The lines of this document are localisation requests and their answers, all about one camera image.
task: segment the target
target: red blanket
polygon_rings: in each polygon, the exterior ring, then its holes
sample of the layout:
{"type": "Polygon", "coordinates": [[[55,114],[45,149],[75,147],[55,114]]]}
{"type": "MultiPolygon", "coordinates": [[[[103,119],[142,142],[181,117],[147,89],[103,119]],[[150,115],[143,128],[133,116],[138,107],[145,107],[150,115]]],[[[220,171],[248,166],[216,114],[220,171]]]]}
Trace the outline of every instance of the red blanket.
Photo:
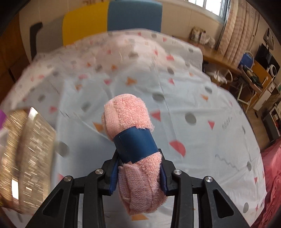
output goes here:
{"type": "Polygon", "coordinates": [[[267,195],[265,206],[252,228],[264,228],[281,206],[281,139],[267,148],[262,155],[267,195]]]}

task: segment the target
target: blue velcro strap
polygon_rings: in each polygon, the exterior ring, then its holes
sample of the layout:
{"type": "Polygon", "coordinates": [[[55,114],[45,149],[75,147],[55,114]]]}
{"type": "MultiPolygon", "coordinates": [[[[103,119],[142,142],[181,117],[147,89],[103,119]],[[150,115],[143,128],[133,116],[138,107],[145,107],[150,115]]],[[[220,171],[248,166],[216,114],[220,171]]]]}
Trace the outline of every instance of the blue velcro strap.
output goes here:
{"type": "Polygon", "coordinates": [[[168,186],[167,186],[167,177],[164,171],[162,163],[160,164],[160,187],[164,194],[167,194],[168,186]]]}
{"type": "Polygon", "coordinates": [[[110,195],[115,191],[117,186],[117,180],[118,180],[118,160],[116,160],[112,173],[110,175],[110,185],[109,185],[109,193],[110,195]]]}
{"type": "Polygon", "coordinates": [[[158,148],[149,129],[128,128],[113,138],[117,152],[124,163],[136,163],[156,152],[158,148]]]}

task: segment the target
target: metal screw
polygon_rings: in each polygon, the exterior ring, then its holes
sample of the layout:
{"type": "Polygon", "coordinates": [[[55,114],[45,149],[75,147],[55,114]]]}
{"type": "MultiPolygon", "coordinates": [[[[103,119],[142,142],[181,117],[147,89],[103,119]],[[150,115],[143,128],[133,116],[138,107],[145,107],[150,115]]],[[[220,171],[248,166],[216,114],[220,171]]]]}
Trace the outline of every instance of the metal screw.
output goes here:
{"type": "Polygon", "coordinates": [[[66,181],[66,182],[71,181],[71,176],[66,176],[66,177],[64,177],[64,181],[66,181]]]}
{"type": "Polygon", "coordinates": [[[205,177],[205,181],[211,183],[213,181],[213,178],[212,177],[205,177]]]}
{"type": "Polygon", "coordinates": [[[174,174],[181,175],[182,171],[180,169],[175,169],[174,174]]]}
{"type": "Polygon", "coordinates": [[[95,173],[96,173],[96,174],[103,174],[103,170],[102,170],[102,169],[97,169],[97,170],[95,171],[95,173]]]}

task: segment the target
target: window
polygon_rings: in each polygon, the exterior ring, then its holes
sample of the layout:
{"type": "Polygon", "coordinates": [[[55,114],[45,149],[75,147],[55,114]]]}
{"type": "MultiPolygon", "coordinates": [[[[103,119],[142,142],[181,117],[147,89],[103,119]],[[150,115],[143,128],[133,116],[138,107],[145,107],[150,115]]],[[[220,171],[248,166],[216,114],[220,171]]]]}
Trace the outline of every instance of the window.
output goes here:
{"type": "Polygon", "coordinates": [[[225,19],[228,0],[188,0],[188,2],[200,6],[220,16],[222,19],[225,19]]]}

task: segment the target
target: purple object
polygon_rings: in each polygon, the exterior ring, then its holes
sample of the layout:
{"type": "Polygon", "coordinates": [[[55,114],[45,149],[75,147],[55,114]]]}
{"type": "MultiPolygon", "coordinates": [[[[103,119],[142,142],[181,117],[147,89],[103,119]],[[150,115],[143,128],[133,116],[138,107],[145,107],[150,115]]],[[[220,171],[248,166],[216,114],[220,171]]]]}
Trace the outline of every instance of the purple object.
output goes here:
{"type": "Polygon", "coordinates": [[[2,128],[2,124],[4,123],[5,119],[6,114],[2,110],[0,110],[0,129],[2,128]]]}

